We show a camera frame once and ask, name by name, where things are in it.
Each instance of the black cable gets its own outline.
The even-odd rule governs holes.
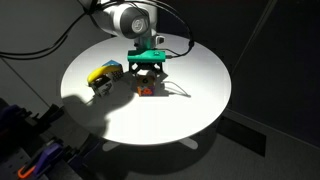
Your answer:
[[[117,4],[119,4],[119,3],[116,3],[115,1],[109,1],[109,2],[106,2],[106,3],[104,3],[104,4],[111,4],[112,6],[114,6],[114,5],[117,5]],[[97,6],[95,7],[95,10],[94,10],[93,12],[97,11],[97,9],[100,9],[100,8],[101,8],[101,4],[97,4]],[[89,17],[90,17],[91,22],[93,23],[93,25],[94,25],[96,28],[98,28],[98,29],[100,29],[100,30],[103,30],[103,29],[98,25],[97,21],[94,19],[94,17],[92,16],[92,14],[89,14]]]
[[[41,56],[21,58],[21,57],[10,57],[10,56],[0,55],[0,57],[1,57],[1,58],[6,58],[6,59],[11,59],[11,60],[35,60],[35,59],[40,59],[40,58],[42,58],[42,57],[48,56],[49,54],[55,52],[55,51],[64,43],[64,41],[65,41],[67,38],[68,38],[68,35],[66,35],[66,36],[62,39],[61,43],[60,43],[57,47],[55,47],[52,51],[50,51],[50,52],[48,52],[48,53],[46,53],[46,54],[43,54],[43,55],[41,55]]]
[[[135,7],[142,15],[148,16],[147,13],[142,11],[135,3],[130,3],[132,7]]]
[[[151,2],[157,3],[157,4],[162,4],[162,5],[166,6],[166,7],[168,7],[169,9],[171,9],[172,11],[174,11],[174,13],[176,13],[178,16],[182,17],[182,15],[175,8],[171,7],[170,5],[168,5],[168,4],[164,3],[164,2],[157,1],[157,0],[148,0],[148,1],[151,1]]]
[[[158,8],[160,8],[160,9],[163,9],[163,10],[165,10],[166,12],[168,12],[168,13],[170,13],[171,15],[173,15],[175,18],[177,18],[180,22],[182,22],[182,24],[183,25],[185,25],[185,27],[186,27],[186,29],[187,29],[187,31],[188,31],[188,34],[189,34],[189,48],[188,48],[188,50],[185,52],[185,53],[183,53],[183,54],[178,54],[178,53],[175,53],[174,52],[174,54],[176,54],[176,56],[171,56],[171,55],[169,55],[169,56],[167,56],[167,58],[177,58],[177,57],[181,57],[181,56],[185,56],[185,55],[187,55],[190,51],[191,51],[191,49],[193,48],[193,46],[194,46],[194,39],[193,39],[193,34],[192,34],[192,31],[190,30],[190,27],[189,27],[189,25],[186,23],[186,21],[184,21],[182,18],[181,18],[181,16],[179,15],[179,13],[174,9],[174,8],[172,8],[171,6],[169,6],[169,5],[166,5],[165,3],[161,3],[161,4],[163,4],[163,5],[166,5],[166,6],[168,6],[170,9],[172,9],[173,11],[175,11],[175,13],[173,13],[172,11],[170,11],[170,10],[168,10],[167,8],[165,8],[165,7],[162,7],[162,6],[160,6],[160,5],[158,5],[158,4],[152,4],[152,3],[148,3],[148,2],[144,2],[144,1],[134,1],[134,0],[129,0],[129,1],[121,1],[121,2],[116,2],[116,4],[123,4],[123,3],[141,3],[141,4],[147,4],[147,5],[150,5],[150,6],[154,6],[154,7],[158,7]],[[97,8],[97,10],[104,10],[104,9],[106,9],[106,8],[108,8],[108,7],[111,7],[111,6],[114,6],[115,4],[112,4],[112,5],[110,5],[110,3],[109,2],[107,2],[107,3],[104,3],[104,4],[101,4],[101,6],[99,6],[99,8]]]
[[[156,50],[163,50],[163,51],[169,51],[177,56],[179,56],[180,54],[179,53],[176,53],[174,51],[172,51],[171,49],[168,49],[168,48],[155,48]]]
[[[80,20],[84,17],[84,15],[86,15],[86,13],[83,13],[81,14],[69,27],[68,29],[60,36],[60,38],[51,46],[51,47],[48,47],[48,48],[45,48],[45,49],[42,49],[42,50],[39,50],[39,51],[35,51],[35,52],[29,52],[29,53],[12,53],[12,52],[2,52],[0,51],[0,56],[1,57],[4,57],[4,58],[7,58],[7,59],[16,59],[16,58],[8,58],[7,56],[2,56],[2,55],[13,55],[13,56],[26,56],[26,55],[36,55],[36,54],[40,54],[40,53],[43,53],[43,52],[46,52],[46,51],[49,51],[51,49],[53,49],[55,46],[57,46],[61,41],[64,41],[65,40],[65,36],[68,35],[68,33],[70,32],[70,30],[72,29],[72,27]]]

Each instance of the dark background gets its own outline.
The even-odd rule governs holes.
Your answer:
[[[164,2],[183,15],[196,41],[221,57],[230,71],[268,4],[267,0]],[[229,107],[320,147],[319,4],[319,0],[277,2],[235,71]],[[22,52],[47,47],[82,12],[76,0],[1,0],[0,48]],[[183,26],[163,11],[158,28],[159,32],[185,35]],[[85,17],[52,55],[32,62],[8,62],[47,104],[59,104],[58,90],[68,64],[108,38]]]
[[[216,52],[229,70],[268,3],[166,2],[187,19],[197,42]],[[160,20],[161,30],[183,32],[164,24]],[[320,146],[319,32],[320,1],[278,1],[234,72],[230,109]]]

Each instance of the small toy object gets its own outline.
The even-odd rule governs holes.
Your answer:
[[[122,68],[122,65],[120,63],[118,63],[117,61],[114,61],[114,60],[110,60],[108,61],[107,63],[105,63],[104,65],[102,66],[117,66],[119,67],[119,70],[115,70],[115,71],[111,71],[108,76],[110,78],[112,78],[112,80],[114,82],[118,81],[120,78],[123,77],[123,68]]]
[[[87,78],[89,87],[100,97],[110,94],[113,91],[113,81],[123,77],[122,65],[110,60],[101,67],[95,69]]]
[[[154,96],[155,77],[152,75],[139,75],[137,77],[137,90],[139,96]]]

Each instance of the purple object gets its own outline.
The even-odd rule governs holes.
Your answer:
[[[39,161],[35,165],[36,168],[34,169],[33,174],[35,176],[41,175],[53,161],[61,157],[60,155],[62,154],[62,150],[63,147],[58,143],[51,144],[48,148],[46,148],[42,152]]]
[[[21,108],[17,105],[12,105],[3,108],[0,111],[0,122],[6,123],[10,118],[14,117],[15,113],[19,112]]]

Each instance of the white tabletop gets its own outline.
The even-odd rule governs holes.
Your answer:
[[[188,40],[161,34],[169,48],[183,53]],[[130,73],[115,82],[109,96],[95,97],[87,86],[87,76],[109,60],[122,64],[128,71],[127,51],[134,50],[133,40],[112,38],[81,53],[66,70],[61,97],[67,113],[81,126],[105,139],[132,145],[156,145],[189,137],[210,125],[225,109],[231,94],[229,73],[221,60],[206,47],[195,43],[184,57],[168,59],[163,70],[168,96],[156,87],[153,97],[139,97],[133,92]]]

